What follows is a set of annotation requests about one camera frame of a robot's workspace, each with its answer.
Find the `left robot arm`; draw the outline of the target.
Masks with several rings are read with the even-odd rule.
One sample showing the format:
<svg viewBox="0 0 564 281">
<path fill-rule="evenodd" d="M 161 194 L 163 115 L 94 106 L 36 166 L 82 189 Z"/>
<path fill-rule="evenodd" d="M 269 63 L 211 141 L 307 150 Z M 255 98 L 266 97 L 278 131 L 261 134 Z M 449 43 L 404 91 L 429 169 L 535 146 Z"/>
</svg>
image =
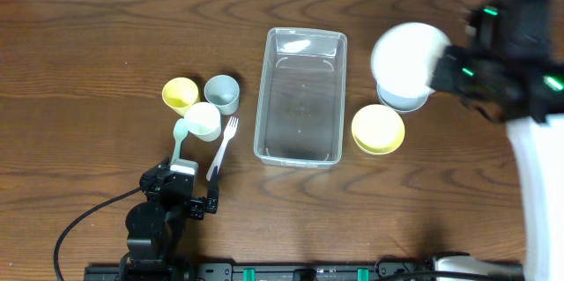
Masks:
<svg viewBox="0 0 564 281">
<path fill-rule="evenodd" d="M 178 266 L 177 246 L 190 220 L 202 220 L 214 214 L 219 206 L 219 171 L 214 167 L 206 196 L 193 196 L 196 179 L 186 169 L 187 162 L 169 158 L 144 172 L 140 190 L 147 201 L 135 206 L 127 215 L 127 247 L 134 266 Z"/>
</svg>

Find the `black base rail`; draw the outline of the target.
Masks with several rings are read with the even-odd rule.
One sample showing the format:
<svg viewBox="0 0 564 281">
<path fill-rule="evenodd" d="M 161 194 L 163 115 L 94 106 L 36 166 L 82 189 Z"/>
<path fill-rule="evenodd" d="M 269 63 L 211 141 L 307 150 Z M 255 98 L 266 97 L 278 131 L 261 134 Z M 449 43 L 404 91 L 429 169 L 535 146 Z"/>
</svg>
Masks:
<svg viewBox="0 0 564 281">
<path fill-rule="evenodd" d="M 467 253 L 426 260 L 386 256 L 376 263 L 237 264 L 149 262 L 128 257 L 116 265 L 92 264 L 85 280 L 325 281 L 325 280 L 523 280 L 519 263 L 480 261 Z"/>
</svg>

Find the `white plastic fork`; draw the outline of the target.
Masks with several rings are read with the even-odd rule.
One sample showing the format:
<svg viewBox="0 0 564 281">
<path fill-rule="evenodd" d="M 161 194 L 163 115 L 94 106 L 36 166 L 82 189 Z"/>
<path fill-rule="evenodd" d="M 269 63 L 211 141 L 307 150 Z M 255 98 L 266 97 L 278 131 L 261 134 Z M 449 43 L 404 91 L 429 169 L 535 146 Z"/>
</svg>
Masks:
<svg viewBox="0 0 564 281">
<path fill-rule="evenodd" d="M 208 170 L 207 174 L 206 174 L 206 180 L 207 181 L 211 181 L 212 180 L 212 176 L 214 174 L 217 174 L 219 172 L 220 166 L 222 164 L 223 158 L 225 156 L 225 152 L 226 152 L 226 148 L 228 146 L 229 141 L 234 137 L 234 135 L 237 132 L 238 129 L 238 125 L 239 125 L 239 118 L 235 117 L 235 116 L 231 116 L 228 120 L 228 123 L 225 127 L 224 133 L 223 133 L 223 140 L 221 142 L 221 145 L 211 163 L 210 169 Z"/>
</svg>

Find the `grey bowl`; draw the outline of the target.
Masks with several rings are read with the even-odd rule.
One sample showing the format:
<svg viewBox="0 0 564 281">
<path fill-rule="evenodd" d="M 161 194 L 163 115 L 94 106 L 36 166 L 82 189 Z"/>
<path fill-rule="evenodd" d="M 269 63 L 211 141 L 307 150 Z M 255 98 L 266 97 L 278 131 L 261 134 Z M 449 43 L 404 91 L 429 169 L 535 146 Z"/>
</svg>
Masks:
<svg viewBox="0 0 564 281">
<path fill-rule="evenodd" d="M 376 86 L 376 92 L 379 101 L 400 114 L 406 114 L 416 111 L 423 107 L 428 100 L 428 95 L 423 95 L 415 98 L 406 98 L 398 96 L 392 92 L 387 91 L 381 85 Z"/>
</svg>

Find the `yellow bowl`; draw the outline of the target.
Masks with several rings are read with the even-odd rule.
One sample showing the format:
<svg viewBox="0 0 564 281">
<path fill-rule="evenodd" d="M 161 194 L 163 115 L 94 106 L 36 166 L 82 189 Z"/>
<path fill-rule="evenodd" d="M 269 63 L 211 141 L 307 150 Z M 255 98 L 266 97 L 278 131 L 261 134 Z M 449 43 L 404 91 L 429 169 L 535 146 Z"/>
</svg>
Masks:
<svg viewBox="0 0 564 281">
<path fill-rule="evenodd" d="M 365 106 L 352 119 L 353 140 L 367 154 L 392 153 L 403 143 L 404 135 L 401 116 L 384 105 Z"/>
</svg>

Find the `white cup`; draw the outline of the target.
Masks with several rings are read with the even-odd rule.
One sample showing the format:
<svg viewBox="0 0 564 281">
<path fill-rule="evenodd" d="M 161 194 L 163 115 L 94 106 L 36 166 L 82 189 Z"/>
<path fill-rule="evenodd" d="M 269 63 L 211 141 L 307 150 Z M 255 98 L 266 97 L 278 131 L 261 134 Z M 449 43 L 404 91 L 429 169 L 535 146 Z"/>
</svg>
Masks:
<svg viewBox="0 0 564 281">
<path fill-rule="evenodd" d="M 205 142 L 216 140 L 221 132 L 221 114 L 208 102 L 198 102 L 188 108 L 184 120 L 191 134 Z"/>
</svg>

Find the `clear plastic container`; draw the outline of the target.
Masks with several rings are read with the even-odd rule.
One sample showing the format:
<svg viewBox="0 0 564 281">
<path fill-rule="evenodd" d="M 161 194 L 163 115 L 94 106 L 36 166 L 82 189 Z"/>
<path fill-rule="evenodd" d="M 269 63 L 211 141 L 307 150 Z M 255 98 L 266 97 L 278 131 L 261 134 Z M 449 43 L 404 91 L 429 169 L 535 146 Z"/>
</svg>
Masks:
<svg viewBox="0 0 564 281">
<path fill-rule="evenodd" d="M 254 154 L 267 165 L 330 169 L 343 151 L 347 38 L 272 28 L 258 94 Z"/>
</svg>

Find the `mint green spoon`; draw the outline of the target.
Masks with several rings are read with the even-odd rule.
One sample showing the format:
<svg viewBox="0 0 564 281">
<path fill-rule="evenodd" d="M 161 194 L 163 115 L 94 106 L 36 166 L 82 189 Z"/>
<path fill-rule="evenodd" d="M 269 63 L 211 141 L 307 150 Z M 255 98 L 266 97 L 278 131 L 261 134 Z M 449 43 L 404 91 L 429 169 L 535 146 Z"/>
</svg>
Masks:
<svg viewBox="0 0 564 281">
<path fill-rule="evenodd" d="M 173 137 L 174 137 L 174 150 L 172 157 L 170 159 L 170 164 L 173 164 L 177 159 L 180 158 L 181 151 L 182 151 L 182 143 L 185 138 L 189 134 L 189 129 L 186 124 L 186 121 L 181 118 L 179 119 L 173 129 Z"/>
</svg>

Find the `white bowl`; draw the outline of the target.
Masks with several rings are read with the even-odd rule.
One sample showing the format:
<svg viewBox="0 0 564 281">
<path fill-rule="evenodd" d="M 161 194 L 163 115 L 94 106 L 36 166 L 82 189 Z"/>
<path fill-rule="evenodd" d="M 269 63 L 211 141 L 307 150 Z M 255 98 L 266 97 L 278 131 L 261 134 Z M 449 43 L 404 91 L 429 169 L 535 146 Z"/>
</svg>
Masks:
<svg viewBox="0 0 564 281">
<path fill-rule="evenodd" d="M 384 90 L 403 98 L 418 98 L 434 90 L 430 82 L 438 59 L 451 44 L 440 29 L 410 22 L 392 27 L 376 42 L 371 71 Z"/>
</svg>

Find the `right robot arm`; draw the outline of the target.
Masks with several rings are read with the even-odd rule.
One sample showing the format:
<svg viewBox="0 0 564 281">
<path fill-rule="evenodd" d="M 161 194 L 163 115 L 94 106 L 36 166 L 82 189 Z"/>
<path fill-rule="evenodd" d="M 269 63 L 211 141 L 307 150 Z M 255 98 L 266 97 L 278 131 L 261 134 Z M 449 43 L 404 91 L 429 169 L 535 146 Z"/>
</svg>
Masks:
<svg viewBox="0 0 564 281">
<path fill-rule="evenodd" d="M 507 127 L 519 173 L 527 280 L 563 278 L 563 66 L 552 58 L 552 0 L 488 0 L 467 47 L 448 46 L 429 86 Z"/>
</svg>

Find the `yellow cup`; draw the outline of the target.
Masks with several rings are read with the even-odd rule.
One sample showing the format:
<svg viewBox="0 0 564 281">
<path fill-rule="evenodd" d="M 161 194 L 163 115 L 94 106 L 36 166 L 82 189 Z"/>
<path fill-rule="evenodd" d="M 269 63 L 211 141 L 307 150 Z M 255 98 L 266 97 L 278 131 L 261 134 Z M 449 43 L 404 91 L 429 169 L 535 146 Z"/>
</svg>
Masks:
<svg viewBox="0 0 564 281">
<path fill-rule="evenodd" d="M 165 104 L 178 115 L 184 116 L 188 109 L 200 101 L 199 89 L 189 78 L 173 78 L 162 88 Z"/>
</svg>

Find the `grey cup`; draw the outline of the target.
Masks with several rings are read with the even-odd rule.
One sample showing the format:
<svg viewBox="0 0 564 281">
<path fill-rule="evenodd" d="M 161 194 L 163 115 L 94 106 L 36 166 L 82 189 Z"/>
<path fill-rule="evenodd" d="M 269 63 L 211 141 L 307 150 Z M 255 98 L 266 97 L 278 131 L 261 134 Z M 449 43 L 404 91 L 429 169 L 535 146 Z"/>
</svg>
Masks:
<svg viewBox="0 0 564 281">
<path fill-rule="evenodd" d="M 211 78 L 204 86 L 204 96 L 222 115 L 232 115 L 239 108 L 240 87 L 228 75 Z"/>
</svg>

